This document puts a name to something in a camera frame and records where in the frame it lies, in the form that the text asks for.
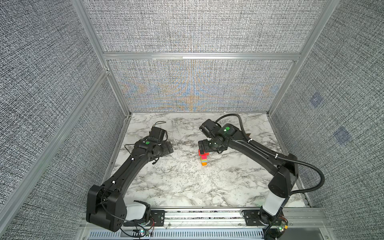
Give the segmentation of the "red wood cylinder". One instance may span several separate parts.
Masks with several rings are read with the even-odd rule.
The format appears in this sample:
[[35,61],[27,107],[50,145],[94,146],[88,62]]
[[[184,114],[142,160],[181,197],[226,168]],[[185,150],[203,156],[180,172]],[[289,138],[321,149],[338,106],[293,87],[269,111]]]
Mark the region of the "red wood cylinder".
[[210,153],[205,153],[205,152],[203,152],[203,153],[201,153],[200,151],[199,151],[199,156],[201,156],[201,157],[203,157],[203,156],[208,156]]

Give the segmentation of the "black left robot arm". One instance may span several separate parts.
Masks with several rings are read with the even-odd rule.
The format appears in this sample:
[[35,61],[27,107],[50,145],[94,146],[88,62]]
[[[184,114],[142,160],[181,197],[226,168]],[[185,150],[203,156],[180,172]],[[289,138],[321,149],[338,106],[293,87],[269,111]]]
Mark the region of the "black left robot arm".
[[136,201],[144,206],[140,217],[128,217],[124,196],[140,170],[149,162],[173,153],[170,141],[160,141],[146,137],[137,141],[124,164],[102,185],[93,185],[88,191],[86,221],[104,229],[116,232],[123,223],[149,221],[150,205]]

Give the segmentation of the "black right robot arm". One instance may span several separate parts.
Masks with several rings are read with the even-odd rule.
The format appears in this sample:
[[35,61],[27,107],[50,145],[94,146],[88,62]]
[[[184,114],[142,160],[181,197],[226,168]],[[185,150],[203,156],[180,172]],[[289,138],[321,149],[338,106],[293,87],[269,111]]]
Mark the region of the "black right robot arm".
[[296,156],[281,155],[251,139],[243,127],[237,128],[232,124],[221,126],[208,119],[200,126],[200,131],[207,137],[199,141],[200,155],[222,153],[231,148],[258,163],[273,176],[268,184],[267,198],[259,210],[259,221],[266,226],[279,219],[298,178]]

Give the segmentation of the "aluminium horizontal back bar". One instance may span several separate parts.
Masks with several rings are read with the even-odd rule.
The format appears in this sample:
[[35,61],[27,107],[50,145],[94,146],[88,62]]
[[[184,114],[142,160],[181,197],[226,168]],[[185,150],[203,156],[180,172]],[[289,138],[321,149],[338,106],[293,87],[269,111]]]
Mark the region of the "aluminium horizontal back bar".
[[300,54],[290,53],[103,53],[105,60],[288,60]]

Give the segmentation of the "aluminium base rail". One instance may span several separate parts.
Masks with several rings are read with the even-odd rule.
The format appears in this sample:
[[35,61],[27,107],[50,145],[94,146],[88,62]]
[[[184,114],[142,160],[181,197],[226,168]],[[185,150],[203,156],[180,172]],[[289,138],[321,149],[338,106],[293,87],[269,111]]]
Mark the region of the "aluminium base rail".
[[[144,231],[123,226],[111,232],[82,221],[77,240],[266,240],[265,226],[248,226],[244,215],[256,208],[155,208]],[[335,240],[336,234],[319,208],[285,208],[287,227],[269,229],[270,240]]]

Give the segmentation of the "aluminium left wall bar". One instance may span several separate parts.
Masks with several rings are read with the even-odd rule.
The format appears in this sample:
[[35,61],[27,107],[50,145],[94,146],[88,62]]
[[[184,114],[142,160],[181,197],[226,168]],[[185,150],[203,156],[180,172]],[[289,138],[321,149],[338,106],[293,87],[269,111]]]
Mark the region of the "aluminium left wall bar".
[[61,147],[63,142],[66,140],[73,127],[78,122],[80,116],[87,108],[90,100],[94,97],[103,81],[108,76],[108,70],[104,69],[86,91],[84,97],[77,104],[68,118],[64,121],[59,131],[52,138],[50,143],[45,147],[44,151],[40,154],[36,162],[32,165],[31,169],[20,181],[20,184],[15,188],[14,192],[10,195],[8,200],[5,202],[1,209],[1,235],[8,228],[12,219],[15,217],[21,206],[23,205],[30,192],[39,181],[42,174],[47,169],[48,165],[56,155],[58,149]]

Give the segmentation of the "aluminium corner post left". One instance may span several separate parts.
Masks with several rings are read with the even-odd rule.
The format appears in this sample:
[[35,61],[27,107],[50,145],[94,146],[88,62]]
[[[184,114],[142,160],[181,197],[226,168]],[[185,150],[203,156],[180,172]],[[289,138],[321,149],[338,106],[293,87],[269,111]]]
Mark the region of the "aluminium corner post left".
[[97,37],[94,27],[92,26],[91,19],[87,13],[84,2],[77,1],[77,0],[74,0],[71,2],[78,14],[80,22],[82,23],[82,26],[90,40],[90,43],[94,48],[94,52],[97,58],[99,59],[100,64],[105,70],[107,70],[107,79],[110,82],[110,85],[121,106],[121,109],[123,110],[126,116],[131,116],[132,113],[130,111],[129,105],[123,95],[123,92],[118,84],[118,81],[115,78],[115,75],[110,67],[109,61],[107,61],[104,57],[104,51],[103,51],[102,45]]

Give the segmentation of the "aluminium corner post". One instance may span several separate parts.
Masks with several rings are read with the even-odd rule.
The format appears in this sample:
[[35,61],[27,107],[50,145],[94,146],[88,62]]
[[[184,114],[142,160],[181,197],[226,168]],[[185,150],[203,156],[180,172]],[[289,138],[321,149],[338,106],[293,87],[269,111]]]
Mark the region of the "aluminium corner post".
[[290,85],[292,84],[293,80],[295,79],[296,75],[298,74],[300,68],[303,66],[306,58],[308,57],[309,53],[311,52],[315,42],[319,38],[320,34],[322,33],[324,27],[326,26],[328,20],[330,19],[332,13],[335,11],[336,7],[340,1],[337,0],[329,0],[326,1],[326,4],[321,11],[318,19],[315,22],[314,27],[312,28],[309,36],[307,37],[307,40],[304,43],[304,46],[302,47],[300,51],[300,56],[298,60],[294,60],[294,64],[292,65],[286,79],[283,81],[282,85],[280,86],[276,96],[274,97],[268,111],[267,115],[270,117],[274,114],[276,111],[278,105],[282,101],[284,95],[288,91]]
[[132,113],[130,111],[129,105],[123,95],[123,92],[118,84],[118,81],[115,78],[115,75],[110,67],[109,61],[107,61],[104,57],[104,51],[103,51],[102,45],[97,37],[94,27],[92,26],[91,19],[87,13],[84,2],[77,1],[77,0],[74,0],[71,2],[78,14],[80,22],[82,23],[82,26],[90,40],[90,43],[94,48],[94,52],[97,58],[99,59],[100,64],[105,70],[107,70],[107,79],[110,82],[110,85],[121,106],[121,109],[123,110],[126,116],[131,116]]

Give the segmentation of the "aluminium corner post right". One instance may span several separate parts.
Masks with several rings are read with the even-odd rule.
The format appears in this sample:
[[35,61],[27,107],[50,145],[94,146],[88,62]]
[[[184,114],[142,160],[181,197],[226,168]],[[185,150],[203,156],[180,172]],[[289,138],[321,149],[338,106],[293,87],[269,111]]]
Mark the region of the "aluminium corner post right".
[[307,40],[304,43],[304,46],[302,47],[300,51],[300,56],[298,60],[294,60],[294,64],[292,65],[286,79],[283,81],[282,85],[280,86],[276,96],[274,97],[268,111],[267,115],[270,117],[274,114],[276,111],[278,105],[282,101],[284,95],[288,91],[290,85],[292,84],[293,80],[295,79],[296,75],[298,74],[300,68],[303,66],[306,58],[308,57],[309,53],[311,52],[315,42],[319,38],[320,34],[322,33],[324,27],[326,26],[328,20],[330,19],[332,13],[335,11],[336,7],[340,1],[337,0],[329,0],[326,1],[326,4],[321,11],[318,19],[315,22],[314,27],[312,28],[309,36],[307,37]]

